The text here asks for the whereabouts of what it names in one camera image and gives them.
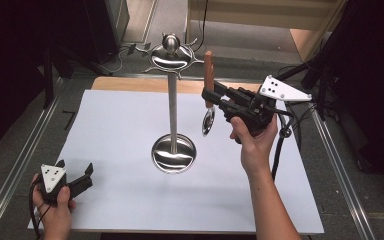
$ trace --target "person's right arm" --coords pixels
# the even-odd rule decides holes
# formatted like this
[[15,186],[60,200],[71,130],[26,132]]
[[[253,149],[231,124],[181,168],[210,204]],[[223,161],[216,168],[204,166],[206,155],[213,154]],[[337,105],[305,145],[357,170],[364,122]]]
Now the person's right arm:
[[274,185],[269,155],[277,134],[276,115],[267,129],[252,137],[239,117],[231,119],[231,138],[242,143],[241,163],[248,176],[254,210],[257,239],[301,239]]

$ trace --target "person's left hand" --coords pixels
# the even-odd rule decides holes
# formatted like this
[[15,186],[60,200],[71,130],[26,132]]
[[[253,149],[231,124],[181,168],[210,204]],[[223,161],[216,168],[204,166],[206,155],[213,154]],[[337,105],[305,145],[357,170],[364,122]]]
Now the person's left hand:
[[[36,174],[33,177],[33,181],[37,177],[38,175]],[[39,186],[35,186],[33,203],[39,210],[40,216],[43,216],[44,239],[68,239],[71,230],[71,210],[76,208],[76,202],[69,199],[70,189],[63,187],[58,193],[57,206],[49,206],[44,203]]]

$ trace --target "white tabletop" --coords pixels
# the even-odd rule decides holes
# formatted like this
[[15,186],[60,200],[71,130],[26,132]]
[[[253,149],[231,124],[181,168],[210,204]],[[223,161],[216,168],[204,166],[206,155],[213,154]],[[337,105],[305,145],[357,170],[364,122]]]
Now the white tabletop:
[[[217,109],[213,128],[203,137],[206,109],[201,96],[178,94],[177,105],[178,132],[194,142],[198,153],[189,170],[169,175],[151,158],[155,141],[169,133],[168,94],[85,91],[59,156],[65,160],[68,181],[83,175],[89,163],[94,166],[93,186],[76,198],[73,229],[255,232],[241,145],[229,139],[230,123]],[[298,232],[322,233],[293,135],[284,141],[276,185]]]

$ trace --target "hand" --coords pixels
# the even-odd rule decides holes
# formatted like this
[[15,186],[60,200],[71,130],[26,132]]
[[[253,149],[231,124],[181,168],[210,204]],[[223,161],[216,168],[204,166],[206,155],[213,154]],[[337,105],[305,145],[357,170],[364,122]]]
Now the hand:
[[239,137],[242,142],[241,163],[248,177],[270,173],[269,155],[277,134],[277,118],[273,115],[267,128],[258,136],[252,137],[247,126],[239,117],[230,120],[233,131],[231,139]]
[[57,206],[49,206],[45,204],[36,185],[33,192],[33,203],[38,208],[40,216],[43,216],[42,223],[45,228],[44,239],[68,239],[71,230],[71,212],[76,208],[76,202],[70,199],[70,189],[68,187],[61,188],[57,197]]

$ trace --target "metal pole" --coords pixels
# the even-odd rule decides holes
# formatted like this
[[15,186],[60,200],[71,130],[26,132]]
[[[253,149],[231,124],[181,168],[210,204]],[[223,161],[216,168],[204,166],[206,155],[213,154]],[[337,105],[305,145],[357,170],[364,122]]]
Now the metal pole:
[[170,108],[171,153],[177,153],[177,76],[168,73],[168,104]]

